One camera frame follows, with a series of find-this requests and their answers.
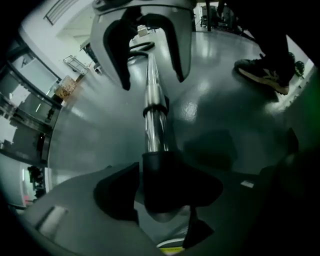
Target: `metal pole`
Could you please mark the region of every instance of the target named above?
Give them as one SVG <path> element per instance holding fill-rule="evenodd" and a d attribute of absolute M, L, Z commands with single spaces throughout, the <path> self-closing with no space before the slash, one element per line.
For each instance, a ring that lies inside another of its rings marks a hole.
<path fill-rule="evenodd" d="M 145 152 L 168 151 L 166 141 L 165 97 L 160 85 L 155 56 L 148 55 L 146 87 L 144 98 L 145 114 Z"/>
<path fill-rule="evenodd" d="M 208 26 L 208 32 L 211 32 L 211 9 L 210 9 L 210 0 L 205 0 L 206 6 L 206 24 Z"/>

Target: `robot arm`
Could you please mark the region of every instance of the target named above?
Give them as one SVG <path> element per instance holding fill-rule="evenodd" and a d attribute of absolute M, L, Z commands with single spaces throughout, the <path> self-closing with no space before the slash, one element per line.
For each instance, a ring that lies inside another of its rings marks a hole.
<path fill-rule="evenodd" d="M 129 42 L 145 25 L 164 30 L 172 67 L 180 82 L 188 76 L 191 63 L 193 0 L 96 0 L 90 44 L 110 79 L 130 89 L 127 60 Z"/>

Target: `metal rack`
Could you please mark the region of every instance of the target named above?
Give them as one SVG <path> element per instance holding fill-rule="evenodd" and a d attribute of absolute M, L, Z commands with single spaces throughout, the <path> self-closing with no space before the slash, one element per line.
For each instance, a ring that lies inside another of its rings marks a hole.
<path fill-rule="evenodd" d="M 76 57 L 73 57 L 72 55 L 64 58 L 63 62 L 71 67 L 73 71 L 79 72 L 82 75 L 87 74 L 89 71 L 84 64 L 82 64 Z"/>

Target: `gray floor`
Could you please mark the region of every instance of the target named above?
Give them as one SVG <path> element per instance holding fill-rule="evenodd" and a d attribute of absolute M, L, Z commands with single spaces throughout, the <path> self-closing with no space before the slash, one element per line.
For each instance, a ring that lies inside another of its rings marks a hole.
<path fill-rule="evenodd" d="M 282 106 L 287 98 L 234 72 L 239 59 L 259 57 L 252 41 L 227 32 L 193 33 L 188 78 L 179 83 L 164 34 L 154 41 L 162 87 L 170 99 L 168 124 L 186 161 L 197 167 L 258 174 L 287 154 Z M 52 182 L 138 162 L 144 152 L 142 115 L 147 61 L 129 61 L 131 90 L 89 72 L 67 101 L 52 135 Z"/>

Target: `sneaker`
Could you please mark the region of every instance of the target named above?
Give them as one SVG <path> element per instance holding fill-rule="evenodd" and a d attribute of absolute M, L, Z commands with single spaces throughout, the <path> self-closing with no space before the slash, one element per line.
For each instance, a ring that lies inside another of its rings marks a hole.
<path fill-rule="evenodd" d="M 240 59 L 234 63 L 234 68 L 243 76 L 256 81 L 259 84 L 267 85 L 278 93 L 287 95 L 289 93 L 290 79 L 283 80 L 274 68 L 271 68 L 267 58 L 260 54 L 261 59 Z"/>

